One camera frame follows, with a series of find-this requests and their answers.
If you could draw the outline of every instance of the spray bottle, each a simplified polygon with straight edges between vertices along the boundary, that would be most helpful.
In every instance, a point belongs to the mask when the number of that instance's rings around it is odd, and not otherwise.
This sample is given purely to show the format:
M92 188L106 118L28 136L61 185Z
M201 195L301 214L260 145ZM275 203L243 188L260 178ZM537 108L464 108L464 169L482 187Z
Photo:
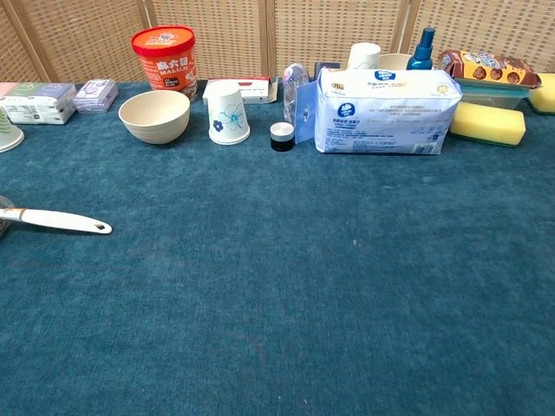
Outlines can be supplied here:
M422 31L422 38L416 45L415 54L408 60L407 69L431 69L434 66L434 62L430 59L434 48L432 45L434 34L434 28L425 28Z

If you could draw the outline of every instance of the small box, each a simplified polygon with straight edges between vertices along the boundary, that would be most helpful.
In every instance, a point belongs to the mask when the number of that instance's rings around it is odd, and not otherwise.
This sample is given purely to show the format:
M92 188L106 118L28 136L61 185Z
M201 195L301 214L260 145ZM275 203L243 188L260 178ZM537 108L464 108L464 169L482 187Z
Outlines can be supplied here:
M90 80L79 90L73 103L80 114L106 113L117 96L114 80Z
M219 80L208 80L206 84L205 93L202 96L205 105L208 104L208 97L206 96L208 86L215 81ZM232 78L231 81L236 81L239 84L239 91L244 104L268 104L278 99L278 82L271 80L270 77Z

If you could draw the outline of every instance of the white paper cup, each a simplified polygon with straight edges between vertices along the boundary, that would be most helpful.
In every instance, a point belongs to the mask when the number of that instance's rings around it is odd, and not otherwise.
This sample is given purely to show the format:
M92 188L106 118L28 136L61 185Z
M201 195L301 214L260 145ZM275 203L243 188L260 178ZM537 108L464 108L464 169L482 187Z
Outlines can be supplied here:
M376 69L380 63L380 48L375 43L361 42L350 47L347 69Z
M0 153L16 147L24 137L23 131L10 123L8 116L0 107Z
M231 80L216 81L210 84L206 94L210 139L219 145L235 145L249 137L251 128L239 84Z
M379 69L387 69L388 71L401 71L407 69L408 54L385 54L380 56Z

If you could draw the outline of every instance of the red lid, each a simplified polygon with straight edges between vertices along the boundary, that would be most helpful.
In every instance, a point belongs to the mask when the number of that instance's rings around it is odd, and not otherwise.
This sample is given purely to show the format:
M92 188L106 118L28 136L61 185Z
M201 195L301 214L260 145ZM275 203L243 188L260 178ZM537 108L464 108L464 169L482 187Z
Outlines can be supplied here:
M131 45L142 56L177 55L193 47L194 32L187 26L159 26L136 33Z

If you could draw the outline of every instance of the cookie package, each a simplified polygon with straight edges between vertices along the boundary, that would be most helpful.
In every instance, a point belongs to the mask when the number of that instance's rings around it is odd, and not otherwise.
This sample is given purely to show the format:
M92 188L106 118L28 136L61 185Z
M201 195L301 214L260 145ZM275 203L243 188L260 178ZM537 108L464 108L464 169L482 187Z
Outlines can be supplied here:
M536 88L540 84L538 76L524 59L447 49L440 55L440 63L441 69L455 79L528 88Z

